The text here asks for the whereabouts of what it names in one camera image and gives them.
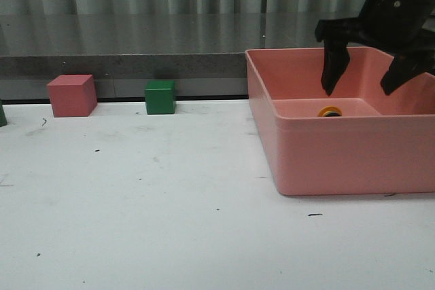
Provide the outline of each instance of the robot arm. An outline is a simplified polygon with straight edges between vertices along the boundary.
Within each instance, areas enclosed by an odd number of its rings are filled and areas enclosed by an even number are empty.
[[[325,63],[321,84],[331,95],[345,72],[349,42],[394,54],[381,80],[391,94],[415,76],[435,68],[435,33],[422,28],[435,8],[435,0],[366,0],[357,18],[320,20],[315,30],[324,41]]]

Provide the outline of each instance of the stain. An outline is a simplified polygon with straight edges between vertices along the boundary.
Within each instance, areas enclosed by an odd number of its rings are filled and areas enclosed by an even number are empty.
[[[6,180],[7,176],[9,176],[8,173],[4,175],[0,175],[0,187],[12,187],[13,185],[3,185],[3,182]]]
[[[58,203],[57,200],[53,200],[53,199],[51,199],[51,198],[47,198],[47,199],[46,199],[46,204],[48,204],[48,205],[50,205],[50,206],[56,206],[57,203]]]
[[[126,136],[118,131],[115,132],[99,132],[98,137],[103,139],[104,141],[114,142],[114,141],[122,141],[126,138]]]
[[[188,111],[188,110],[181,110],[178,109],[177,113],[189,113],[191,115],[207,115],[207,112],[201,111],[201,110],[192,110],[192,111]]]
[[[137,126],[135,127],[135,130],[138,132],[150,132],[155,130],[155,127],[151,127],[151,126]]]
[[[44,128],[38,128],[38,129],[33,130],[31,132],[27,132],[25,135],[28,137],[35,136],[35,135],[41,134],[44,130],[45,130]]]

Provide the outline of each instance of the gray countertop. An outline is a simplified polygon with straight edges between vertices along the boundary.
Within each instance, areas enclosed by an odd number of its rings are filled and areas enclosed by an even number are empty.
[[[47,99],[71,73],[93,74],[99,98],[142,97],[149,79],[174,79],[178,96],[245,96],[247,49],[323,46],[320,18],[357,14],[0,16],[0,98]]]

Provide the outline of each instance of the wooden block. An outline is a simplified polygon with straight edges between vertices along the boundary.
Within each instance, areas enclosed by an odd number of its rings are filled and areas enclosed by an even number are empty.
[[[47,89],[54,117],[87,117],[97,106],[92,75],[60,75]]]
[[[175,113],[175,82],[152,80],[145,88],[145,106],[148,115]]]

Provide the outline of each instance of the white table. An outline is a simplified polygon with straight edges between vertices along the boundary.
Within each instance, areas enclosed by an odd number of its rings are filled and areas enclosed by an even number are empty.
[[[435,289],[435,195],[284,197],[247,101],[5,112],[1,290]]]

